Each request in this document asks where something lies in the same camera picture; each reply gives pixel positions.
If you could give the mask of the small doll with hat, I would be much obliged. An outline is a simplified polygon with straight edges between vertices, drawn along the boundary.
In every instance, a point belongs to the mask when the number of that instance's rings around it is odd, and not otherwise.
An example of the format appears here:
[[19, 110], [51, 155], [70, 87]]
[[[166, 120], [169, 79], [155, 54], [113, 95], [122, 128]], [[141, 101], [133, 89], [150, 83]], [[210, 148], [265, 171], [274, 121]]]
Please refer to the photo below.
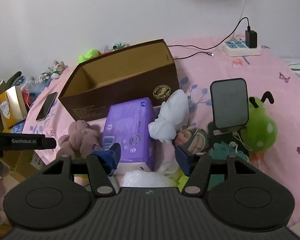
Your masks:
[[209, 147], [209, 138], [207, 133], [196, 126], [183, 126], [177, 132], [175, 145], [187, 150], [189, 155], [204, 154]]

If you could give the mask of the pink plush toy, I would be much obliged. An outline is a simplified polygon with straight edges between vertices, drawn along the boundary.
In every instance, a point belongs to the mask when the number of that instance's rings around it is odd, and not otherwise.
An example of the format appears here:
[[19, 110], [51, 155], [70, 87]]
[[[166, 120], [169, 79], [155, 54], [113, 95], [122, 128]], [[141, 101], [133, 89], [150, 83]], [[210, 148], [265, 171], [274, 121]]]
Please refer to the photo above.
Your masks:
[[78, 120], [70, 124], [68, 134], [58, 140], [60, 149], [56, 158], [68, 155], [72, 159], [85, 159], [93, 152], [102, 151], [100, 132], [93, 129], [86, 121]]

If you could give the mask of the teal knitted cloth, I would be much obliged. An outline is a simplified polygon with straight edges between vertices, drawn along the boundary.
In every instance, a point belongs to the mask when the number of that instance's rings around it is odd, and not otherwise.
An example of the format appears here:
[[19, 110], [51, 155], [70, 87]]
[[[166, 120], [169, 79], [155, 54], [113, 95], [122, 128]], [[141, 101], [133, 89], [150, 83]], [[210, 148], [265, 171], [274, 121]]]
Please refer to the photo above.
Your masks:
[[238, 149], [238, 143], [232, 141], [230, 144], [225, 142], [214, 143], [213, 148], [209, 150], [209, 155], [216, 160], [226, 160], [227, 156], [234, 155], [248, 162], [249, 157]]

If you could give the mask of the black smartphone on bed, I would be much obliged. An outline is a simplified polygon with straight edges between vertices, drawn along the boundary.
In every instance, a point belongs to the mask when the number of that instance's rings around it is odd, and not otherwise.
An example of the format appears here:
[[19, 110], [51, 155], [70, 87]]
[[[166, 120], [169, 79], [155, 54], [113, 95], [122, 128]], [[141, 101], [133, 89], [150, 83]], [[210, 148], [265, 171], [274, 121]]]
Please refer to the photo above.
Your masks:
[[42, 121], [42, 120], [46, 119], [46, 117], [50, 113], [50, 110], [51, 110], [53, 104], [55, 103], [55, 99], [57, 98], [57, 95], [58, 95], [58, 93], [54, 92], [54, 93], [49, 94], [46, 97], [46, 99], [36, 117], [36, 121]]

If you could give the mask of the white power strip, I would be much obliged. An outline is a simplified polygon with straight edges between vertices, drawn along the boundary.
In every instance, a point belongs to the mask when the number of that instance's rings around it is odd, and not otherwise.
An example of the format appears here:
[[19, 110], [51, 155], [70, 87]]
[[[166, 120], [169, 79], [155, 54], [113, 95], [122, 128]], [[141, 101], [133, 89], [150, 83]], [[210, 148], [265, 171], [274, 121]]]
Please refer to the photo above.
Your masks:
[[262, 54], [261, 46], [249, 48], [245, 41], [233, 40], [223, 42], [223, 52], [229, 57], [257, 56]]

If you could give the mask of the brown cardboard box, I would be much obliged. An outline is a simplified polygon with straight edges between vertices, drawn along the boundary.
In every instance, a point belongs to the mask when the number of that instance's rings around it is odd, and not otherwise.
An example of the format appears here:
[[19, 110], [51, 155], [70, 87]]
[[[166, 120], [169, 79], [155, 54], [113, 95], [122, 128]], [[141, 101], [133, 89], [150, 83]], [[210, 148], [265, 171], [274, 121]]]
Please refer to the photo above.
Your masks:
[[149, 98], [160, 106], [178, 89], [173, 56], [164, 40], [154, 40], [80, 63], [58, 98], [74, 120], [93, 121], [131, 100]]

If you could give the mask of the purple tissue pack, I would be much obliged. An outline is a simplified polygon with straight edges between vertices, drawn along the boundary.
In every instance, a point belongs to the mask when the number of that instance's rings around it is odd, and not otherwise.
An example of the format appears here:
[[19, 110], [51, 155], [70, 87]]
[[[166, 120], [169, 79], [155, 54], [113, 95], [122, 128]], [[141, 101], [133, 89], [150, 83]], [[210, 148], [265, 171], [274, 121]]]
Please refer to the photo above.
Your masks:
[[149, 98], [141, 98], [112, 105], [103, 130], [102, 146], [105, 150], [118, 143], [121, 158], [116, 174], [134, 170], [154, 170], [154, 140], [148, 125], [154, 120], [154, 109]]

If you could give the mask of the black charger adapter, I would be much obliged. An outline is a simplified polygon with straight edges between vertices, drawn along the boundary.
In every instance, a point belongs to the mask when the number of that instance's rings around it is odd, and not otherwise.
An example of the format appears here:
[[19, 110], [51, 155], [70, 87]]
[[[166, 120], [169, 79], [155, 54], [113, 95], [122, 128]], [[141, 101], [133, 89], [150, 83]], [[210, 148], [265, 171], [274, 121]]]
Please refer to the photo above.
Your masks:
[[251, 30], [250, 26], [245, 31], [245, 44], [250, 49], [257, 48], [257, 32]]

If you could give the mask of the black phone stand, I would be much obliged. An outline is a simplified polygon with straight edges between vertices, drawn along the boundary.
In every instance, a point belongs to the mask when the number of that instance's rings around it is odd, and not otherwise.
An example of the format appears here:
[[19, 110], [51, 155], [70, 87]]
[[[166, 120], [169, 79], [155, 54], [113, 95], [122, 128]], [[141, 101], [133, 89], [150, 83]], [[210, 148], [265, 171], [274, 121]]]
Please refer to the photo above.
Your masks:
[[245, 155], [249, 155], [249, 151], [244, 147], [244, 145], [234, 137], [232, 132], [224, 130], [223, 132], [218, 130], [214, 122], [210, 122], [207, 126], [208, 129], [208, 142], [209, 149], [214, 147], [214, 144], [221, 144], [224, 142], [226, 145], [230, 145], [235, 142], [238, 146], [237, 151], [242, 151]]

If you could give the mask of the white rabbit plush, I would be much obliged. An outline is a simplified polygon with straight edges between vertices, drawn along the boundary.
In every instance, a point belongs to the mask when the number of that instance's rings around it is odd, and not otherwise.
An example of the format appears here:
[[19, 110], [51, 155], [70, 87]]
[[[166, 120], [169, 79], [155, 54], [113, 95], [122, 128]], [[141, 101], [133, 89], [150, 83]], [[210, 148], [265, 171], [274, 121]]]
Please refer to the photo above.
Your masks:
[[43, 83], [48, 79], [59, 79], [61, 74], [68, 66], [63, 61], [54, 61], [52, 67], [49, 67], [47, 71], [42, 72], [40, 76], [35, 80], [35, 84]]

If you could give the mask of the white gold paper bag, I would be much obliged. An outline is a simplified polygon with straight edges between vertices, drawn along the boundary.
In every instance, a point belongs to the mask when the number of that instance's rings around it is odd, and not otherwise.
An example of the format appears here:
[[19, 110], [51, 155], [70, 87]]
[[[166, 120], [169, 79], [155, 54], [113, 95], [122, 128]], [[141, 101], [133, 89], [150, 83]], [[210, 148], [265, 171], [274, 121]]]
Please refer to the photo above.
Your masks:
[[0, 114], [4, 128], [11, 128], [26, 119], [27, 109], [18, 86], [0, 94]]

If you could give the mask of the white plastic bag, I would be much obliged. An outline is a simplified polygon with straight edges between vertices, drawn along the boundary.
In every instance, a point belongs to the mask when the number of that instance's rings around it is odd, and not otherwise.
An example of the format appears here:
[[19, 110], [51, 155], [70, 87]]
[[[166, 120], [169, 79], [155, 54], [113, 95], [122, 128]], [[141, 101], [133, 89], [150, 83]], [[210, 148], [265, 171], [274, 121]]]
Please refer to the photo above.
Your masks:
[[188, 117], [188, 97], [182, 89], [178, 89], [162, 103], [158, 117], [148, 125], [149, 135], [161, 143], [171, 144]]

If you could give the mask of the cardboard box on floor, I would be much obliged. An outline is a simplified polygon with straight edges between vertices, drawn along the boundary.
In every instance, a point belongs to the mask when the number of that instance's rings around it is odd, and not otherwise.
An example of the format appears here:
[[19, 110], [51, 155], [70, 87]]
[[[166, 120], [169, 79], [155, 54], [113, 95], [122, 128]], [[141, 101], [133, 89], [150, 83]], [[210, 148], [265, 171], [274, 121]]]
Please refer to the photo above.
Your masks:
[[34, 150], [6, 151], [1, 160], [10, 168], [10, 175], [21, 182], [41, 170], [45, 164]]

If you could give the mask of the green plush toy with antennae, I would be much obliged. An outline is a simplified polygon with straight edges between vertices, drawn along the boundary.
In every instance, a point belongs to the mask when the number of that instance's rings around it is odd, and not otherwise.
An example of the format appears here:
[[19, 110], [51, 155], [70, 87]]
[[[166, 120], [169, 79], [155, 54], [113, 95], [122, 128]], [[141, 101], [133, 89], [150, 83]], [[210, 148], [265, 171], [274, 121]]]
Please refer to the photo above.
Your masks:
[[241, 129], [241, 138], [251, 153], [264, 152], [275, 144], [277, 139], [277, 125], [267, 113], [265, 101], [274, 103], [270, 91], [264, 92], [262, 98], [249, 97], [249, 120], [245, 128]]

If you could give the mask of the yellow fluffy towel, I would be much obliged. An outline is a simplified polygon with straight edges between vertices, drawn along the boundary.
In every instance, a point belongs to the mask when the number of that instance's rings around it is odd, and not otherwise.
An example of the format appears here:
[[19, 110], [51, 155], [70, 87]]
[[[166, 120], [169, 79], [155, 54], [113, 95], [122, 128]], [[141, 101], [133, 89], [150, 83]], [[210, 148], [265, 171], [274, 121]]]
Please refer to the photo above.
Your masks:
[[182, 192], [185, 184], [187, 183], [189, 177], [185, 176], [185, 175], [182, 175], [179, 180], [178, 180], [178, 189], [180, 192]]

